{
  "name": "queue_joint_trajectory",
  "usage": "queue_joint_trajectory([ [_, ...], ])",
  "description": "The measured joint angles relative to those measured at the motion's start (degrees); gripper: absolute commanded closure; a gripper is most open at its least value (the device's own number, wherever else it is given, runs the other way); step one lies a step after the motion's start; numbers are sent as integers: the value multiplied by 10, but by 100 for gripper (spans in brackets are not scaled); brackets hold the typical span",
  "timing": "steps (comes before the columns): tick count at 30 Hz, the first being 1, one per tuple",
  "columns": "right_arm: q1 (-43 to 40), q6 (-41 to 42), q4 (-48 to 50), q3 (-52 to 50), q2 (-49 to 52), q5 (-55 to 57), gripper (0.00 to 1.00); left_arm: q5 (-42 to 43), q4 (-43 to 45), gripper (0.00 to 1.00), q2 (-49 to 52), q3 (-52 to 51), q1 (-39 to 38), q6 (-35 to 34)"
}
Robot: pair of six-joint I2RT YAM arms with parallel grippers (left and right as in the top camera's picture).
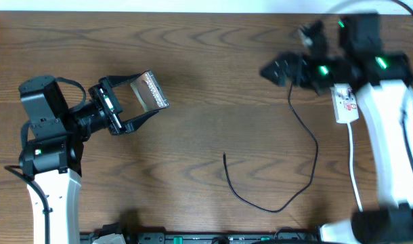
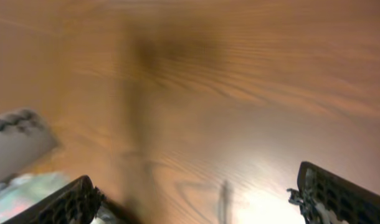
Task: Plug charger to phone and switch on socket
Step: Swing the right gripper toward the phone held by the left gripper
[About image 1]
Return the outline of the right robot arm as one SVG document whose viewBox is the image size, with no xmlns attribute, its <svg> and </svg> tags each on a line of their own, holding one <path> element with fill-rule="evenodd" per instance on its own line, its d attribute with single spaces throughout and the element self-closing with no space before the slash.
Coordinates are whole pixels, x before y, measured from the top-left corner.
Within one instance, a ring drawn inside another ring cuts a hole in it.
<svg viewBox="0 0 413 244">
<path fill-rule="evenodd" d="M 413 74 L 407 55 L 387 53 L 377 13 L 339 20 L 344 56 L 326 55 L 323 23 L 302 29 L 309 54 L 284 52 L 261 69 L 261 76 L 283 86 L 287 79 L 321 92 L 348 87 L 370 135 L 376 164 L 377 210 L 360 209 L 349 219 L 324 224 L 318 243 L 401 243 L 413 241 Z"/>
</svg>

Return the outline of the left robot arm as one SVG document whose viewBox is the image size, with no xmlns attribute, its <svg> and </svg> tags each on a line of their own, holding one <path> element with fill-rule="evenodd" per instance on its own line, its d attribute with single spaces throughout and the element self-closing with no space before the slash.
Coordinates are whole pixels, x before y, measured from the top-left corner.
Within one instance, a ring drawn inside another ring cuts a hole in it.
<svg viewBox="0 0 413 244">
<path fill-rule="evenodd" d="M 35 243 L 80 243 L 79 195 L 84 143 L 99 130 L 119 136 L 134 132 L 141 117 L 121 121 L 122 107 L 113 91 L 138 75 L 107 76 L 84 89 L 82 99 L 69 107 L 60 83 L 81 84 L 43 75 L 23 82 L 18 90 L 28 121 L 21 129 L 19 164 L 28 181 Z"/>
</svg>

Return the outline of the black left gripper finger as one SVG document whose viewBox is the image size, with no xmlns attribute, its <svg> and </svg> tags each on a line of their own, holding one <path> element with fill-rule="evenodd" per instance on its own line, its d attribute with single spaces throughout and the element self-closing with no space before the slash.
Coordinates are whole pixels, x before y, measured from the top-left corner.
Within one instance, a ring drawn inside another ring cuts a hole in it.
<svg viewBox="0 0 413 244">
<path fill-rule="evenodd" d="M 116 76 L 116 75 L 110 75 L 103 77 L 99 80 L 99 83 L 102 85 L 106 84 L 109 87 L 118 87 L 119 85 L 123 85 L 126 83 L 130 83 L 134 80 L 136 80 L 138 77 L 140 77 L 141 74 L 134 74 L 134 75 L 128 75 L 128 76 Z"/>
<path fill-rule="evenodd" d="M 123 122 L 123 133 L 133 133 L 137 131 L 150 117 L 158 113 L 158 110 L 153 110 L 139 115 L 135 118 Z"/>
</svg>

